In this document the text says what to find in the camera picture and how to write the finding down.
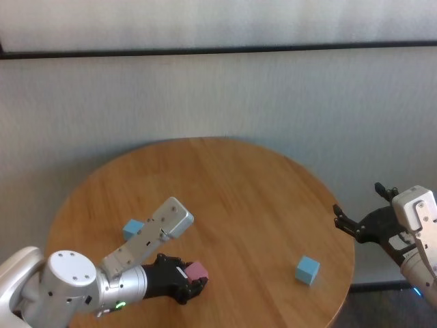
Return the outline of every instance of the blue light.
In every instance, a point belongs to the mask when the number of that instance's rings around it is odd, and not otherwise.
[[[414,289],[414,291],[415,291],[419,296],[422,296],[422,293],[419,291],[419,289],[417,289],[416,287],[413,287],[412,289]]]

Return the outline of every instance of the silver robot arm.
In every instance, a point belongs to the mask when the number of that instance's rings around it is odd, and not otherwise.
[[[146,298],[146,271],[153,278],[161,268],[148,269],[151,266],[141,266],[142,262],[163,243],[179,237],[193,221],[187,209],[170,197],[136,236],[97,267],[75,251],[58,251],[44,261],[38,248],[22,249],[0,266],[0,328],[65,328],[77,312],[100,317]],[[180,267],[185,264],[180,259],[162,254],[159,258],[169,259],[174,264],[171,268],[183,273]],[[198,293],[205,283],[194,282]],[[166,295],[165,291],[152,294]],[[197,295],[185,295],[184,302]]]
[[[437,308],[437,204],[432,191],[415,186],[403,193],[376,192],[390,203],[355,222],[334,205],[335,226],[359,243],[378,243],[400,266],[402,275],[421,296]]]
[[[432,191],[415,186],[392,201],[396,217],[413,236],[416,249],[406,254],[401,273],[437,308],[437,204]]]

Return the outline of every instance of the floor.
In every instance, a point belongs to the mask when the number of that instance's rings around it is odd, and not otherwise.
[[[333,328],[364,327],[437,327],[437,309],[411,289],[350,293]]]

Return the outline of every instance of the white wall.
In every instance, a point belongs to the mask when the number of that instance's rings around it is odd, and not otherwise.
[[[87,174],[161,139],[268,146],[357,219],[384,204],[377,180],[436,189],[436,87],[435,48],[0,61],[0,260],[43,246]],[[355,282],[400,278],[357,253]]]
[[[434,0],[1,0],[5,51],[435,40]]]

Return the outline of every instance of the green led light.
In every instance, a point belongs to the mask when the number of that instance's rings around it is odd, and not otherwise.
[[[126,305],[126,302],[120,302],[115,306],[115,308],[120,309],[120,308],[124,307],[125,305]]]

